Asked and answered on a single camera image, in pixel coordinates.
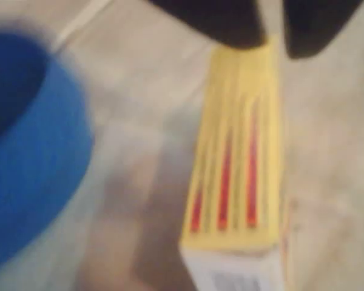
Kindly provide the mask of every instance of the white label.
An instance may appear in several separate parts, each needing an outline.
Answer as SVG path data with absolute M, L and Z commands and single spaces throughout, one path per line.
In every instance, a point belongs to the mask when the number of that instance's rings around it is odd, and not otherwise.
M 261 284 L 256 276 L 244 274 L 213 272 L 212 279 L 216 291 L 261 291 Z

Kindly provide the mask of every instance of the black object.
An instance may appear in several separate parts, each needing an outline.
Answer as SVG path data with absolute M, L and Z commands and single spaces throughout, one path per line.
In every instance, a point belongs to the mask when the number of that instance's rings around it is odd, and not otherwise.
M 264 43 L 258 0 L 150 0 L 209 37 L 236 48 Z M 307 58 L 322 51 L 363 0 L 283 0 L 288 55 Z
M 363 0 L 284 0 L 286 47 L 291 58 L 321 52 Z

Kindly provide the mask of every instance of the tiled floor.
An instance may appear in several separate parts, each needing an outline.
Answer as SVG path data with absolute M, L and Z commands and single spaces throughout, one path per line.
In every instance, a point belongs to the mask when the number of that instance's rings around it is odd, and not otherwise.
M 1 1 L 0 16 L 32 19 L 53 41 L 90 1 Z M 279 2 L 261 0 L 270 31 L 281 35 Z M 176 241 L 213 46 L 145 0 L 112 0 L 70 39 L 64 53 L 90 96 L 95 158 L 83 197 L 38 252 L 27 250 L 27 275 L 45 277 L 19 285 L 3 269 L 8 286 L 194 290 Z M 364 4 L 322 54 L 290 61 L 281 45 L 279 57 L 298 290 L 364 290 Z M 67 244 L 54 243 L 64 235 Z

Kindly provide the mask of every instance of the cardboard box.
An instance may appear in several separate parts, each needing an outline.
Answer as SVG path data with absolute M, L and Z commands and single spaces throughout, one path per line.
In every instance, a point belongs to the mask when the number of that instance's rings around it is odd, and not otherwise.
M 199 291 L 288 290 L 274 44 L 212 57 L 180 239 Z

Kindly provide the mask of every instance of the blue rim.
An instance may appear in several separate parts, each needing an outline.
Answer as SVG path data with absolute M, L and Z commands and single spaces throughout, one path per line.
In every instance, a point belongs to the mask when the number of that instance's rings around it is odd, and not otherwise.
M 64 208 L 93 136 L 78 82 L 32 38 L 0 32 L 0 77 L 1 265 Z

